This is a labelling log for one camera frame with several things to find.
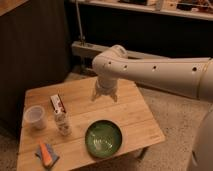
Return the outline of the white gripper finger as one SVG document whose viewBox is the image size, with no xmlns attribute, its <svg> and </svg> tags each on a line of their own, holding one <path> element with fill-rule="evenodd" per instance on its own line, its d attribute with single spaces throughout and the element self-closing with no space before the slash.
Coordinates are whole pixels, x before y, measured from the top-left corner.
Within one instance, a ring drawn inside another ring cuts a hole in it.
<svg viewBox="0 0 213 171">
<path fill-rule="evenodd" d="M 98 98 L 98 94 L 92 94 L 91 101 L 95 101 Z"/>
<path fill-rule="evenodd" d="M 112 99 L 114 100 L 114 102 L 117 102 L 117 100 L 118 100 L 117 95 L 116 94 L 112 94 L 111 96 L 112 96 Z"/>
</svg>

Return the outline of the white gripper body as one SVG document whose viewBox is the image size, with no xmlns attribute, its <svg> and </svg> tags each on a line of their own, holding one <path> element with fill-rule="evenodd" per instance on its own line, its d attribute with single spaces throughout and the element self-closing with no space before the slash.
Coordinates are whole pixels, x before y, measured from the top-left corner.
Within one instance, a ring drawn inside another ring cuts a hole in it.
<svg viewBox="0 0 213 171">
<path fill-rule="evenodd" d="M 97 77 L 95 91 L 98 95 L 115 95 L 117 80 L 112 78 Z"/>
</svg>

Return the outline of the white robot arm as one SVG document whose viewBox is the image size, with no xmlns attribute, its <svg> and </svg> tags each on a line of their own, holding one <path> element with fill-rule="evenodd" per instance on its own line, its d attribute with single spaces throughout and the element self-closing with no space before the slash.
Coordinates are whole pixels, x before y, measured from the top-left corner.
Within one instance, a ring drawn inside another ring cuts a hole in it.
<svg viewBox="0 0 213 171">
<path fill-rule="evenodd" d="M 109 95 L 117 100 L 119 78 L 212 104 L 200 123 L 187 171 L 213 171 L 213 58 L 129 59 L 114 45 L 93 58 L 97 74 L 92 98 Z"/>
</svg>

